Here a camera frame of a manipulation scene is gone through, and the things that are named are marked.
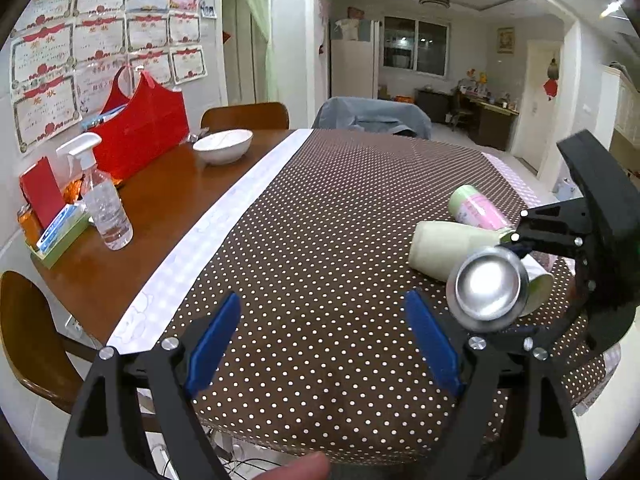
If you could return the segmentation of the left hand thumb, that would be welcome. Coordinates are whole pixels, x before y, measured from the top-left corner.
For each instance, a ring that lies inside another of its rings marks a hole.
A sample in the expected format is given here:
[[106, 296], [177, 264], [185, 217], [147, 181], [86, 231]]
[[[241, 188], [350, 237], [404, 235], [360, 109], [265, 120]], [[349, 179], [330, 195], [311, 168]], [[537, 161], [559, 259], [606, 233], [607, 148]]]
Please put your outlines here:
[[326, 480], [331, 463], [321, 452], [299, 457], [284, 466], [264, 471], [255, 480]]

